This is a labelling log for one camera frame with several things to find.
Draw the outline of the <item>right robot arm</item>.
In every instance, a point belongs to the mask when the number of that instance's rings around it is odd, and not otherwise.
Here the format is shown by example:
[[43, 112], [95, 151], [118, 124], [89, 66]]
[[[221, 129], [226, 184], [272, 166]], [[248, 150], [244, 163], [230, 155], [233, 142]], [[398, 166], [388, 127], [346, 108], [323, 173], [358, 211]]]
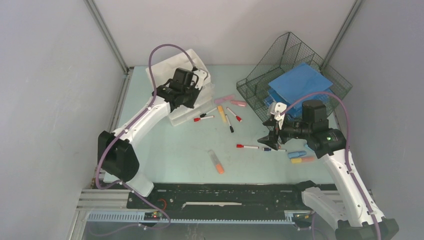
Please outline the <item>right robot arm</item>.
[[278, 150], [290, 139], [306, 140], [329, 172], [343, 206], [325, 196], [310, 180], [297, 184], [299, 190], [291, 194], [291, 204], [297, 209], [311, 208], [333, 228], [338, 240], [391, 240], [399, 232], [399, 225], [395, 219], [385, 217], [368, 192], [347, 150], [347, 139], [340, 130], [329, 127], [324, 103], [306, 100], [301, 107], [301, 119], [290, 120], [282, 115], [287, 109], [285, 104], [271, 103], [269, 119], [263, 125], [272, 130], [258, 142]]

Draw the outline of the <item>white plastic drawer organizer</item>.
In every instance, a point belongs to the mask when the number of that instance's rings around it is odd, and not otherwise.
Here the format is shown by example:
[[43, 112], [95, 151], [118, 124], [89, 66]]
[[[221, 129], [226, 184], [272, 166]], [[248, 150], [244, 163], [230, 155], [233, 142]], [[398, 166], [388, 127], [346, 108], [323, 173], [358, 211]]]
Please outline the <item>white plastic drawer organizer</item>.
[[195, 88], [193, 68], [207, 70], [193, 49], [187, 49], [145, 69], [151, 84], [155, 84], [158, 96], [170, 103], [171, 113], [167, 116], [173, 126], [180, 125], [213, 108], [214, 84]]

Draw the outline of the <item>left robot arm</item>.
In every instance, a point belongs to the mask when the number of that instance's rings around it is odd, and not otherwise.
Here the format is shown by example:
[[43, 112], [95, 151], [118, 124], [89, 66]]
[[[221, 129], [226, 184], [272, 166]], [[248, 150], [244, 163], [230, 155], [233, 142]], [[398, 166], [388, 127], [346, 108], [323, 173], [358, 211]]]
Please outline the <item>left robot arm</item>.
[[156, 206], [158, 194], [152, 191], [153, 182], [140, 168], [135, 147], [160, 120], [175, 109], [181, 106], [194, 108], [208, 77], [209, 73], [203, 69], [178, 67], [173, 77], [154, 87], [146, 106], [127, 123], [112, 132], [103, 131], [98, 136], [98, 166], [138, 193], [138, 201], [145, 208]]

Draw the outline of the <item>clear orange highlighter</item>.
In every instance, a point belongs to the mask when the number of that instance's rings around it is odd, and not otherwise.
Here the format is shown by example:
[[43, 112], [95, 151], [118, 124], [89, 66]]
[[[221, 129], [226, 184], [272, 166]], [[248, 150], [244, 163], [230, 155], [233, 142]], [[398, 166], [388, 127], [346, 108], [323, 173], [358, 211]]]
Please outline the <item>clear orange highlighter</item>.
[[216, 171], [219, 174], [224, 174], [225, 173], [224, 167], [222, 166], [222, 164], [221, 164], [220, 160], [218, 159], [216, 153], [213, 150], [209, 150], [207, 153], [208, 153]]

